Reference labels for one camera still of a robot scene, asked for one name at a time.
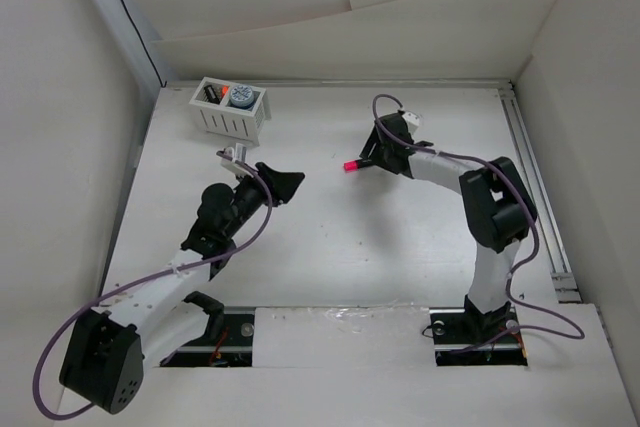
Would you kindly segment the pink cap black highlighter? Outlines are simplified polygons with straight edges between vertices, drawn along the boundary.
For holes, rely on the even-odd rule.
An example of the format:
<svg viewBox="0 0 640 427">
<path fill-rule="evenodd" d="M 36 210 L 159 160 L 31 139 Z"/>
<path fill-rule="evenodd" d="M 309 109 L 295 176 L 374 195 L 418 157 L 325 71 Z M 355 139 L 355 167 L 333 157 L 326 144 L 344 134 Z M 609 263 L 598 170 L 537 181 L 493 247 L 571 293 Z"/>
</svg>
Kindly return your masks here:
<svg viewBox="0 0 640 427">
<path fill-rule="evenodd" d="M 374 162 L 371 159 L 357 159 L 345 162 L 343 164 L 343 170 L 346 173 L 355 172 L 361 169 L 373 167 Z"/>
</svg>

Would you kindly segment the blue cap black highlighter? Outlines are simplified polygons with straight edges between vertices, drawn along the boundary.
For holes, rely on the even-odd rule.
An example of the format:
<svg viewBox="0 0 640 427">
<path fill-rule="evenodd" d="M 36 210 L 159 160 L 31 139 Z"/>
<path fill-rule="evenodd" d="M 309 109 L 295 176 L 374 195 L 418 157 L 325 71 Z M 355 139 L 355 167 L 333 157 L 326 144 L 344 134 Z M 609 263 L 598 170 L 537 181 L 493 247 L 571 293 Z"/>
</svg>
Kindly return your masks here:
<svg viewBox="0 0 640 427">
<path fill-rule="evenodd" d="M 215 105 L 220 105 L 225 95 L 224 86 L 220 87 L 213 84 L 205 85 L 202 91 L 203 91 L 203 100 Z"/>
</svg>

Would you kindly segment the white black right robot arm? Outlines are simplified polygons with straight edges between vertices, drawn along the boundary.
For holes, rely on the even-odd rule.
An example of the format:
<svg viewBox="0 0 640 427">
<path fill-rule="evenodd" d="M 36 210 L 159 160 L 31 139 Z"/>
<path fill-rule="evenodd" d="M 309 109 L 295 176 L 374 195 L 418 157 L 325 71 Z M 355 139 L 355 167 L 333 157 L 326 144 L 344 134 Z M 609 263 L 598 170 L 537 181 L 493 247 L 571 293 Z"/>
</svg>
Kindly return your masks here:
<svg viewBox="0 0 640 427">
<path fill-rule="evenodd" d="M 474 309 L 462 316 L 462 328 L 471 339 L 483 341 L 498 329 L 495 312 L 508 303 L 507 277 L 537 210 L 510 158 L 499 157 L 484 166 L 438 153 L 428 142 L 413 142 L 419 125 L 420 119 L 408 111 L 380 117 L 360 157 L 387 172 L 461 196 L 476 241 L 474 277 L 465 300 Z"/>
</svg>

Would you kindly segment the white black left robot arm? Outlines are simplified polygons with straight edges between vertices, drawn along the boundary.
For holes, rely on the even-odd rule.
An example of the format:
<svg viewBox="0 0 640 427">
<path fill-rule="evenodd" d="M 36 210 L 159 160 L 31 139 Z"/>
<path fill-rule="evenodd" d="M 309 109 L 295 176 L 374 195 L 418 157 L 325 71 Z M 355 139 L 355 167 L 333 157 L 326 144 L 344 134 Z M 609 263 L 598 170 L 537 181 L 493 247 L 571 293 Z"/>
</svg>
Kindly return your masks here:
<svg viewBox="0 0 640 427">
<path fill-rule="evenodd" d="M 204 287 L 241 251 L 235 234 L 261 208 L 288 203 L 305 176 L 259 162 L 229 164 L 238 181 L 208 186 L 179 251 L 154 274 L 122 285 L 80 309 L 59 381 L 110 414 L 138 393 L 145 371 L 195 339 L 212 343 L 224 331 L 224 306 Z"/>
</svg>

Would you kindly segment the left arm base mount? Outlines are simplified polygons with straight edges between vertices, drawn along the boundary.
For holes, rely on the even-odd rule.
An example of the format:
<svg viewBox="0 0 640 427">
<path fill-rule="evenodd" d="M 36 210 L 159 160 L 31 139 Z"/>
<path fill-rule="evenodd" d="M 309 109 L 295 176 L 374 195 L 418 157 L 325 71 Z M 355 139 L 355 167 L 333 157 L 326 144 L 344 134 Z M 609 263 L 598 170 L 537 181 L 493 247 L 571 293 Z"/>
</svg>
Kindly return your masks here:
<svg viewBox="0 0 640 427">
<path fill-rule="evenodd" d="M 246 368 L 253 363 L 255 307 L 226 307 L 202 292 L 193 292 L 183 301 L 207 317 L 177 350 L 165 356 L 160 367 Z"/>
</svg>

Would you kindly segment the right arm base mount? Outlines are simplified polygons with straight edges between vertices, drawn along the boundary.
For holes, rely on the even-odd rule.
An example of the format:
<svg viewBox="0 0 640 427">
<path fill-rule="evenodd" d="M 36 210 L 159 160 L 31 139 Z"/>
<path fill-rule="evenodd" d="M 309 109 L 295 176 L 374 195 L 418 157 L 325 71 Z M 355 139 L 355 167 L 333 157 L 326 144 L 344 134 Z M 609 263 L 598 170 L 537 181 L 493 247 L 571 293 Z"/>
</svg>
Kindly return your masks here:
<svg viewBox="0 0 640 427">
<path fill-rule="evenodd" d="M 483 314 L 468 298 L 460 308 L 429 310 L 429 323 L 421 334 L 433 341 L 438 367 L 522 366 L 527 354 L 519 333 L 508 333 L 491 341 L 517 324 L 510 302 Z"/>
</svg>

